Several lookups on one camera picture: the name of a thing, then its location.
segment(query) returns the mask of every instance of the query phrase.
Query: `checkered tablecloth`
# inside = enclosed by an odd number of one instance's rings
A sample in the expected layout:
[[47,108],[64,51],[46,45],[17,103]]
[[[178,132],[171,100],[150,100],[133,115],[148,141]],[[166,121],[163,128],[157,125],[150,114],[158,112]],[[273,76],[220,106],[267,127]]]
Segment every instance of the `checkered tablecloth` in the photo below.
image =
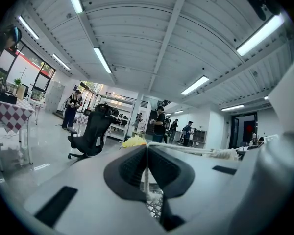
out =
[[88,116],[85,116],[85,115],[80,115],[76,121],[76,123],[81,123],[81,124],[87,124],[87,122],[88,122]]
[[34,112],[35,110],[25,99],[18,99],[16,104],[0,101],[0,122],[4,124],[7,132],[12,130],[17,133]]

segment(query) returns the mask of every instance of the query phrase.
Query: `potted plant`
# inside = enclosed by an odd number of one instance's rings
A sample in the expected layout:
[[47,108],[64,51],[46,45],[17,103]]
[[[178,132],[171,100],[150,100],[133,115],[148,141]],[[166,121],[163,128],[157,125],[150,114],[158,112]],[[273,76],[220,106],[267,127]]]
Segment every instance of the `potted plant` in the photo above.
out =
[[16,79],[14,79],[14,84],[16,85],[16,88],[14,88],[14,90],[13,90],[13,94],[15,95],[15,94],[16,94],[16,91],[17,91],[17,89],[18,89],[18,87],[19,87],[20,84],[21,84],[21,79],[20,79],[20,78],[16,78]]

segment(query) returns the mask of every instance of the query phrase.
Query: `floor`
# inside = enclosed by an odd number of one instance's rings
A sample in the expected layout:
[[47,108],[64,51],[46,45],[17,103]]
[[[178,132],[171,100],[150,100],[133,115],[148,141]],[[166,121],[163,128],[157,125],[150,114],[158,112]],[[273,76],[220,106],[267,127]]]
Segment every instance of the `floor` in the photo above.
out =
[[[1,160],[4,172],[0,172],[0,189],[12,193],[21,204],[36,191],[39,185],[52,178],[59,172],[71,166],[76,158],[68,159],[68,153],[81,154],[71,149],[67,139],[69,132],[61,128],[62,119],[41,110],[36,125],[35,117],[31,118],[30,147],[34,164],[29,164],[26,155],[26,130],[22,131],[22,143],[19,135],[7,133],[0,128],[0,138],[3,143]],[[79,135],[85,130],[81,126]],[[120,142],[107,138],[102,152],[118,150]]]

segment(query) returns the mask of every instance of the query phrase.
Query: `pillar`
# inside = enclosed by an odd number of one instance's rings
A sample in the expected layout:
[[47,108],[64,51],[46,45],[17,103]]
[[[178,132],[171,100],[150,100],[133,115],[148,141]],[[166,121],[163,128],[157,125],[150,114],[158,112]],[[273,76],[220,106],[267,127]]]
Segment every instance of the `pillar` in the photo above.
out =
[[141,93],[141,92],[139,92],[138,95],[137,95],[136,102],[135,102],[135,105],[134,105],[134,108],[133,108],[133,111],[132,111],[132,115],[131,115],[131,121],[129,123],[129,128],[128,128],[128,131],[127,131],[127,136],[132,137],[132,133],[133,133],[133,131],[135,129],[136,116],[138,114],[139,107],[141,106],[141,100],[143,99],[143,96],[144,96],[144,94]]

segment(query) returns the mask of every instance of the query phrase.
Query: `ceiling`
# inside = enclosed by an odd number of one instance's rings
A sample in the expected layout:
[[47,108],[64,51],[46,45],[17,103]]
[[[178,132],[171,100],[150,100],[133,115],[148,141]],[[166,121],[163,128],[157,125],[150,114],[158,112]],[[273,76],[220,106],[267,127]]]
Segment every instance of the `ceiling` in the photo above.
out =
[[[287,23],[244,57],[237,53],[263,24],[246,0],[81,2],[81,15],[70,0],[20,0],[15,13],[40,37],[34,41],[25,33],[28,42],[76,79],[191,107],[213,103],[223,108],[268,95],[294,58]],[[95,46],[112,74],[96,57]],[[56,63],[54,53],[71,69]],[[203,75],[209,81],[202,88],[181,94]]]

